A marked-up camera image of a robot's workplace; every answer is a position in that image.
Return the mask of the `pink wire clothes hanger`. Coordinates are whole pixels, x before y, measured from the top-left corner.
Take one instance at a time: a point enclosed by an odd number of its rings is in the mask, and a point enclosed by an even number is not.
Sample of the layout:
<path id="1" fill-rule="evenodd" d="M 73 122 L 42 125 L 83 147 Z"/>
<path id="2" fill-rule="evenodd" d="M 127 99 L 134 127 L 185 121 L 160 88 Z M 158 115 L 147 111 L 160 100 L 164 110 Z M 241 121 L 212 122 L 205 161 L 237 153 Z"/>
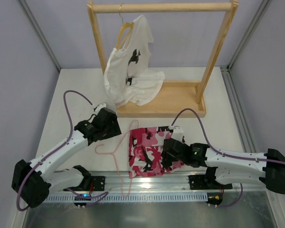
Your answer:
<path id="1" fill-rule="evenodd" d="M 104 146 L 104 144 L 99 144 L 99 145 L 97 145 L 95 147 L 95 153 L 97 155 L 110 155 L 110 156 L 112 156 L 114 164 L 115 164 L 115 168 L 116 168 L 116 171 L 117 171 L 117 175 L 118 175 L 118 178 L 119 178 L 119 181 L 121 182 L 121 188 L 120 188 L 121 195 L 123 197 L 125 197 L 125 198 L 128 198 L 130 196 L 131 188 L 132 188 L 132 182 L 133 181 L 132 181 L 132 178 L 130 178 L 130 187 L 128 188 L 128 192 L 125 194 L 124 193 L 124 179 L 123 179 L 123 177 L 121 175 L 121 171 L 119 169 L 118 159 L 117 159 L 116 156 L 119 155 L 118 151 L 120 149 L 120 146 L 122 145 L 122 143 L 123 143 L 124 139 L 126 138 L 126 136 L 129 136 L 129 133 L 132 130 L 133 126 L 139 127 L 139 121 L 137 119 L 134 119 L 134 120 L 131 121 L 131 123 L 130 123 L 128 129 L 127 129 L 127 132 L 122 135 L 119 143 L 117 144 L 116 148 L 113 151 L 111 151 L 111 152 L 99 152 L 98 148 Z"/>

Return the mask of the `pink camouflage trousers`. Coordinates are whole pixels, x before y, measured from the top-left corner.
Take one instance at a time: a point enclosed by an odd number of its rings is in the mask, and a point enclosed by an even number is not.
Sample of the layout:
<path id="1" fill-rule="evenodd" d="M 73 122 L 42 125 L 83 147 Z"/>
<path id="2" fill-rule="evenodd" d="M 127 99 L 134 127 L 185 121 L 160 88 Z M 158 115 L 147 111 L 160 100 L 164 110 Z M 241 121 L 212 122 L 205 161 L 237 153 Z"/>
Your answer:
<path id="1" fill-rule="evenodd" d="M 164 140 L 169 139 L 171 134 L 168 126 L 130 130 L 129 178 L 162 176 L 184 166 L 184 163 L 163 151 Z"/>

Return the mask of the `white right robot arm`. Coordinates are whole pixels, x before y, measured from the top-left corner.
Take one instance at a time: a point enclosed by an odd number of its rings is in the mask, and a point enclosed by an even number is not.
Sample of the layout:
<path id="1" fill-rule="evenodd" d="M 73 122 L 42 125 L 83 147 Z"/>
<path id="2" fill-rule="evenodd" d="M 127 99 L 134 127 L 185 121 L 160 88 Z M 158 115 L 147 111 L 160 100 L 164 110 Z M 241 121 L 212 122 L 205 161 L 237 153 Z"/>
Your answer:
<path id="1" fill-rule="evenodd" d="M 210 189 L 233 183 L 262 185 L 285 195 L 285 156 L 276 149 L 266 153 L 240 153 L 215 149 L 203 143 L 186 145 L 164 140 L 163 151 L 193 168 L 205 167 Z"/>

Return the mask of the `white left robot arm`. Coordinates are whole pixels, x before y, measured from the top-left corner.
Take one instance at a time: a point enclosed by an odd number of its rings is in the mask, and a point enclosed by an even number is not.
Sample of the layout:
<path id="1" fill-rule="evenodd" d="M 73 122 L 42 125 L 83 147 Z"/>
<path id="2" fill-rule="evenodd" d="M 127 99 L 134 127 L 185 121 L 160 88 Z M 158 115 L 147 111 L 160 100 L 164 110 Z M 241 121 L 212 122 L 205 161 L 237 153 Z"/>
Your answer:
<path id="1" fill-rule="evenodd" d="M 121 134 L 116 112 L 107 107 L 97 107 L 95 111 L 91 121 L 83 120 L 71 126 L 69 136 L 52 150 L 29 162 L 20 160 L 16 163 L 11 187 L 17 193 L 19 211 L 24 211 L 20 200 L 35 208 L 51 193 L 90 189 L 93 176 L 81 165 L 61 172 L 56 169 L 91 144 Z"/>

